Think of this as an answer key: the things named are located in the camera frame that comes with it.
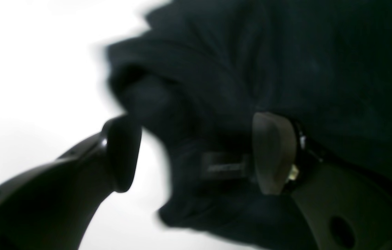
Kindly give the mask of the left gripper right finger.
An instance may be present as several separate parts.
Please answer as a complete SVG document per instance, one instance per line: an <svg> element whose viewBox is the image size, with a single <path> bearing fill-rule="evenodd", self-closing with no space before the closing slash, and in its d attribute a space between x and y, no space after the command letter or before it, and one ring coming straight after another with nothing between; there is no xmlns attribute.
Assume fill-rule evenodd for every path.
<svg viewBox="0 0 392 250"><path fill-rule="evenodd" d="M392 250L392 182L335 157L280 115L252 122L256 178L265 195L288 194L320 250Z"/></svg>

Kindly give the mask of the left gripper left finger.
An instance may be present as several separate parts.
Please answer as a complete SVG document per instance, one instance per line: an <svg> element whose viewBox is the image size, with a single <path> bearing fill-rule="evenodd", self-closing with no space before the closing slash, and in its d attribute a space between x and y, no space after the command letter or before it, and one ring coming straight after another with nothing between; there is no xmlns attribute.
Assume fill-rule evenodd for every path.
<svg viewBox="0 0 392 250"><path fill-rule="evenodd" d="M134 180L142 128L130 116L0 184L0 250L77 250L98 207Z"/></svg>

